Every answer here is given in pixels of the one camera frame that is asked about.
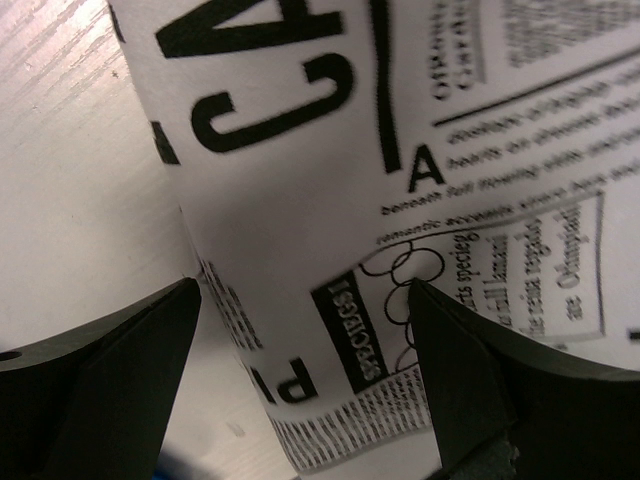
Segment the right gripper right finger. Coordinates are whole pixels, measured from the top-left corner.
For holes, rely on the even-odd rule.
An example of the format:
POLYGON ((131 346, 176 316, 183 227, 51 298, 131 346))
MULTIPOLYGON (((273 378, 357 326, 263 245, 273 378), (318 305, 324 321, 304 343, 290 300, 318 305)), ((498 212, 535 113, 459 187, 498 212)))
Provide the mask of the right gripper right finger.
POLYGON ((639 375, 542 345, 422 280, 409 319, 439 479, 635 479, 639 375))

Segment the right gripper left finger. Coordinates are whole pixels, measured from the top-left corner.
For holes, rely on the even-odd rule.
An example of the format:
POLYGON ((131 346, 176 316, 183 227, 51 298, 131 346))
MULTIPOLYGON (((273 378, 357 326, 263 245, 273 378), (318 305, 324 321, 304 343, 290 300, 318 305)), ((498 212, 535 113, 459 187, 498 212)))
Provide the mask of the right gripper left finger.
POLYGON ((200 307, 197 281, 184 278, 2 352, 2 478, 151 478, 200 307))

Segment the newspaper print cloth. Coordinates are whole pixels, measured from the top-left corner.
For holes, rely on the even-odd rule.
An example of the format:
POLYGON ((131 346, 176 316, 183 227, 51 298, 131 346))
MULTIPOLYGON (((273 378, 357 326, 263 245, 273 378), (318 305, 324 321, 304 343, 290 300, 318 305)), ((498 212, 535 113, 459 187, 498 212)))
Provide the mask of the newspaper print cloth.
POLYGON ((113 1, 222 321, 304 479, 418 479, 414 279, 639 366, 635 1, 113 1))

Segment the dark blue cloth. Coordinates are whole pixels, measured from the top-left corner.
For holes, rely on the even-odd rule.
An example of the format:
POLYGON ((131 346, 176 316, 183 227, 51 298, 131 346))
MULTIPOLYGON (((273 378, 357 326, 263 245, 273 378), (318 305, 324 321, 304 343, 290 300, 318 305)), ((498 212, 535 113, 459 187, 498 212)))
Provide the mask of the dark blue cloth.
POLYGON ((201 474, 194 464, 186 458, 171 452, 162 450, 159 453, 156 466, 152 474, 152 480, 196 480, 201 474))

